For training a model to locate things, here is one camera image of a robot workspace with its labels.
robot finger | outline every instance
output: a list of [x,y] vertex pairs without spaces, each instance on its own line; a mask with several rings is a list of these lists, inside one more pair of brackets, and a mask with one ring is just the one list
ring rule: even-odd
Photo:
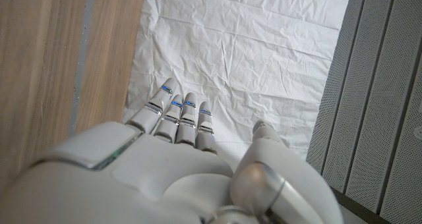
[[195,147],[195,114],[196,114],[196,95],[189,92],[186,95],[179,129],[176,135],[176,144],[189,144]]
[[174,143],[182,107],[183,96],[176,95],[170,103],[163,119],[159,123],[154,136],[161,140]]
[[202,102],[199,107],[198,134],[195,143],[197,149],[217,155],[217,151],[214,149],[216,141],[212,130],[211,106],[207,101]]
[[177,89],[176,80],[169,78],[164,82],[156,94],[139,110],[126,124],[139,128],[143,133],[150,134],[167,107],[171,95]]

wrinkled white fabric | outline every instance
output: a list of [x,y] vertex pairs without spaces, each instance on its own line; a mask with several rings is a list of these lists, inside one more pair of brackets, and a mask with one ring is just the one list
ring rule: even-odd
[[305,159],[347,2],[144,0],[123,121],[173,77],[210,102],[232,168],[258,119]]

